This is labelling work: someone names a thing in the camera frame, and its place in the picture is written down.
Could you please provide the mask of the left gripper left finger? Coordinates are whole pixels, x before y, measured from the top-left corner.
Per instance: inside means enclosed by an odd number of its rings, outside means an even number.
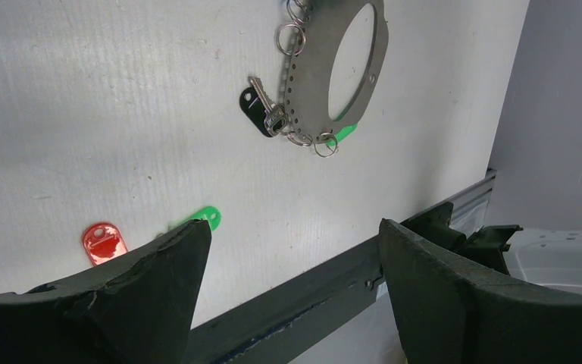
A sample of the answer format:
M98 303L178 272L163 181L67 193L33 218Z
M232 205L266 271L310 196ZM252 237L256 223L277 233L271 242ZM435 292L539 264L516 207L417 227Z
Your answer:
M102 265L0 293L0 363L182 363L211 246L192 220Z

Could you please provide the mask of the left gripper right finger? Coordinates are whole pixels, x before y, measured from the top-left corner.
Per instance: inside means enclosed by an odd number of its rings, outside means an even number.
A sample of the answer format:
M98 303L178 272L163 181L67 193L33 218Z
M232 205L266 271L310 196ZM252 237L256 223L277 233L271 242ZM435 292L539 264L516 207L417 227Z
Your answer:
M388 219L379 254L410 363L582 363L582 295L527 283Z

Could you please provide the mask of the green tag key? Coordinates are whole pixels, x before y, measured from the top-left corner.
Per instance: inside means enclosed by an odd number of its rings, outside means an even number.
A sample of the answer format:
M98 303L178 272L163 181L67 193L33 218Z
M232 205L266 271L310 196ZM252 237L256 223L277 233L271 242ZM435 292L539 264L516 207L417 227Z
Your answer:
M211 231L216 231L221 224L222 214L221 211L214 206L205 206L186 218L170 222L167 226L167 229L169 231L173 230L174 228L177 228L178 226L191 220L207 221Z

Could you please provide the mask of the metal keyring plate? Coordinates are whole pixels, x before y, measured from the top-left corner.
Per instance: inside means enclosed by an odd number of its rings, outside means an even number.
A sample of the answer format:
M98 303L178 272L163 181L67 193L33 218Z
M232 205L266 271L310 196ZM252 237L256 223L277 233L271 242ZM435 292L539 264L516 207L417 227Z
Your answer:
M358 124L374 94L389 45L383 1L287 1L276 45L286 57L280 103L285 137L334 155L335 135Z

